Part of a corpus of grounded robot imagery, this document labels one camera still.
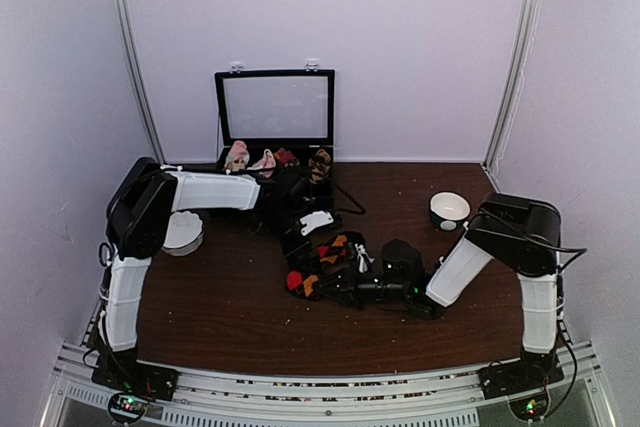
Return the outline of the red orange argyle sock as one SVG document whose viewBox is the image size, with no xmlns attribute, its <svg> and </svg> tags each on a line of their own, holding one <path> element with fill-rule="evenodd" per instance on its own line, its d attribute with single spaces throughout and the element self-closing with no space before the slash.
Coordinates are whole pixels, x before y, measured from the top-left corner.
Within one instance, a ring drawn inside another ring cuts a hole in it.
<svg viewBox="0 0 640 427">
<path fill-rule="evenodd" d="M 357 231 L 343 231 L 313 246 L 307 245 L 294 253 L 284 289 L 305 300 L 320 300 L 317 283 L 333 274 L 352 270 L 366 273 L 372 264 L 364 236 Z"/>
</svg>

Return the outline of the beige brown argyle sock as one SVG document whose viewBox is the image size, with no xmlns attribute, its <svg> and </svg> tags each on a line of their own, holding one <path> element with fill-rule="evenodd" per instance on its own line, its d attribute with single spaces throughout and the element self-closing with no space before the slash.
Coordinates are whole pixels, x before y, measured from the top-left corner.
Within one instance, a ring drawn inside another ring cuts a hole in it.
<svg viewBox="0 0 640 427">
<path fill-rule="evenodd" d="M 331 172 L 331 165 L 331 155 L 323 148 L 317 150 L 308 161 L 310 182 L 313 185 L 320 185 L 328 181 Z"/>
</svg>

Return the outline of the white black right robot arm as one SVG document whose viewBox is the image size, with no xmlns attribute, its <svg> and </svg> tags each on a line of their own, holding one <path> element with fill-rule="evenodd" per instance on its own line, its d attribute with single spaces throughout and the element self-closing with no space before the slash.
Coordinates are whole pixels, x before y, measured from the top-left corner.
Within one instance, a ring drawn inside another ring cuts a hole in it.
<svg viewBox="0 0 640 427">
<path fill-rule="evenodd" d="M 345 307 L 394 300 L 427 321 L 440 318 L 491 262 L 513 271 L 519 281 L 523 312 L 522 350 L 513 366 L 519 387 L 535 387 L 551 371 L 559 310 L 558 279 L 561 214 L 552 204 L 492 193 L 466 223 L 438 267 L 427 273 L 420 252 L 394 239 L 384 245 L 380 273 L 350 266 L 322 277 L 315 290 Z"/>
</svg>

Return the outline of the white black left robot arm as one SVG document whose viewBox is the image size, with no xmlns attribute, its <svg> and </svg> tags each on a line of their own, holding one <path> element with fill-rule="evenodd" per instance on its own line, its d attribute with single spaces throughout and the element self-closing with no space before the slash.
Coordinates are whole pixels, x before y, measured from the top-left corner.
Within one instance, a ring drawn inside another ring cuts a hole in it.
<svg viewBox="0 0 640 427">
<path fill-rule="evenodd" d="M 271 179 L 257 170 L 229 172 L 135 161 L 106 209 L 106 236 L 113 249 L 102 340 L 114 353 L 103 367 L 123 391 L 137 389 L 144 371 L 122 351 L 137 344 L 137 318 L 146 273 L 161 251 L 176 212 L 212 209 L 254 211 L 280 242 L 293 268 L 308 267 L 310 236 L 336 228 L 329 181 L 314 187 L 297 171 Z"/>
</svg>

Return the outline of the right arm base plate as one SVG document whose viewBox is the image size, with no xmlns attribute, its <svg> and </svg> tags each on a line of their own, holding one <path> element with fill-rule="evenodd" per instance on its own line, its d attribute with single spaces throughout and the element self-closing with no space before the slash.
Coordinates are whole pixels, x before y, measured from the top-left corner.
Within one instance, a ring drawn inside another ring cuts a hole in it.
<svg viewBox="0 0 640 427">
<path fill-rule="evenodd" d="M 517 360 L 492 362 L 478 371 L 485 399 L 512 396 L 560 382 L 564 372 L 555 353 L 522 352 Z"/>
</svg>

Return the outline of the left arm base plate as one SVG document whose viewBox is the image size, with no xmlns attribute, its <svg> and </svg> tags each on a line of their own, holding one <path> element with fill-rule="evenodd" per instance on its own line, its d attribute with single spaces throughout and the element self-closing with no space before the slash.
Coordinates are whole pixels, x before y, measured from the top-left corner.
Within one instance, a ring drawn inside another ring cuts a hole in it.
<svg viewBox="0 0 640 427">
<path fill-rule="evenodd" d="M 95 343 L 98 359 L 91 375 L 94 384 L 151 400 L 171 401 L 179 372 L 138 361 L 138 348 L 115 351 L 99 337 Z"/>
</svg>

